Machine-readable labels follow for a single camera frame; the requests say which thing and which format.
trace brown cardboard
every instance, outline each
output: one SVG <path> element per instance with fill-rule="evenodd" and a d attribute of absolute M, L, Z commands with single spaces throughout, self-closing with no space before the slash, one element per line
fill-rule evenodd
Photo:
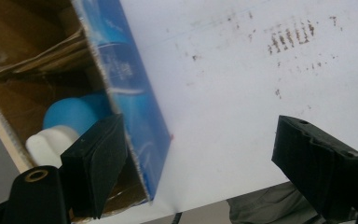
<path fill-rule="evenodd" d="M 48 107 L 62 98 L 97 91 L 102 82 L 96 71 L 69 1 L 0 1 L 0 118 L 29 168 L 34 163 L 24 144 L 41 131 Z M 145 199 L 128 158 L 104 216 Z"/>

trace blue box side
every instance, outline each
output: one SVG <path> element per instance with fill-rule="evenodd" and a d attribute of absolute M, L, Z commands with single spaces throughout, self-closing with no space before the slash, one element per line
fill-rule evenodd
<path fill-rule="evenodd" d="M 107 92 L 124 116 L 130 149 L 150 200 L 171 138 L 118 0 L 73 0 Z"/>

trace cardboard box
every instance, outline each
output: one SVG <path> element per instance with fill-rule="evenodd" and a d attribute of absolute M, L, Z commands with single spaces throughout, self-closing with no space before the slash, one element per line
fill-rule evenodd
<path fill-rule="evenodd" d="M 100 89 L 124 115 L 131 154 L 109 216 L 153 200 L 171 142 L 119 1 L 0 1 L 0 118 L 22 165 L 35 166 L 24 144 L 51 104 Z"/>

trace white bottle cap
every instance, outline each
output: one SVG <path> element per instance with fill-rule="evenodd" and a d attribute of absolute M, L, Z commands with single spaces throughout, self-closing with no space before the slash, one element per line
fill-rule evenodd
<path fill-rule="evenodd" d="M 58 125 L 28 138 L 25 146 L 37 165 L 62 166 L 61 154 L 79 138 L 73 129 Z"/>

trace white table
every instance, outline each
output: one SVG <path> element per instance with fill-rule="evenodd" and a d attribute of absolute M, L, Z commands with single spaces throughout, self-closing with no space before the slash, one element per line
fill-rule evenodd
<path fill-rule="evenodd" d="M 141 223 L 287 181 L 279 115 L 358 150 L 358 1 L 122 1 L 174 139 Z"/>

